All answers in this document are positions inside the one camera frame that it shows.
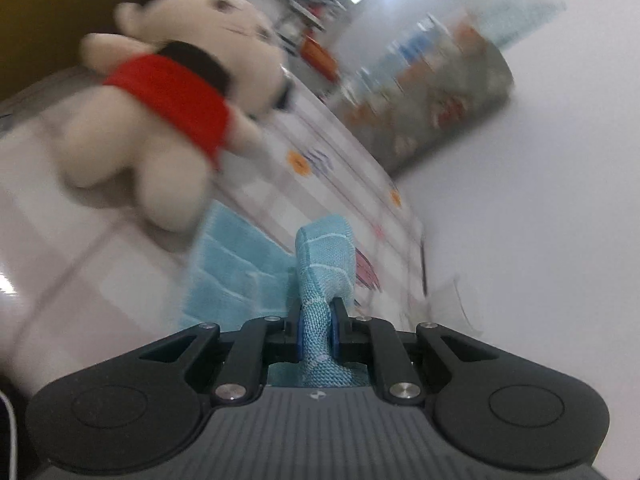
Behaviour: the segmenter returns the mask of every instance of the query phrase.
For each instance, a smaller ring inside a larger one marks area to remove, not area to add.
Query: silver bolt
[[[220,384],[215,391],[219,399],[237,400],[242,399],[246,395],[246,388],[240,384],[228,383]]]
[[[420,386],[413,383],[396,383],[389,388],[389,393],[398,399],[413,399],[420,395]]]

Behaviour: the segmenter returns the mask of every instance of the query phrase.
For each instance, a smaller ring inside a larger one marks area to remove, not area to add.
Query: orange flower print
[[[289,153],[287,153],[287,162],[297,174],[301,176],[309,176],[311,174],[309,163],[306,161],[306,158],[298,152],[289,150]]]
[[[391,192],[389,192],[389,195],[391,195],[391,202],[393,202],[396,207],[402,207],[402,199],[400,198],[400,192],[397,189],[392,189]]]

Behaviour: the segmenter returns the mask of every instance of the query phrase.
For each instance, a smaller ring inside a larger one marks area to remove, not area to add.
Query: black collar
[[[201,48],[184,43],[182,41],[172,41],[163,47],[158,54],[168,57],[183,67],[199,75],[213,88],[226,96],[231,83],[231,76],[220,63]]]

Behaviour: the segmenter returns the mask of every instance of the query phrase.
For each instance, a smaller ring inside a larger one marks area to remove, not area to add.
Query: plush toy
[[[144,214],[178,232],[203,211],[220,149],[260,144],[254,120],[289,90],[285,54],[245,0],[120,4],[114,18],[125,36],[82,40],[82,62],[106,79],[66,127],[60,165],[78,187],[133,168]]]

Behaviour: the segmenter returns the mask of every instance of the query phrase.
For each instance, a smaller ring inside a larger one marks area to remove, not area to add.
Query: blue cloth
[[[239,330],[254,317],[285,317],[300,298],[303,359],[300,365],[272,365],[268,382],[278,386],[359,386],[366,367],[343,367],[332,357],[328,302],[353,302],[353,234],[341,216],[327,216],[298,231],[296,256],[231,209],[215,202],[187,270],[188,292],[180,325],[218,323]]]

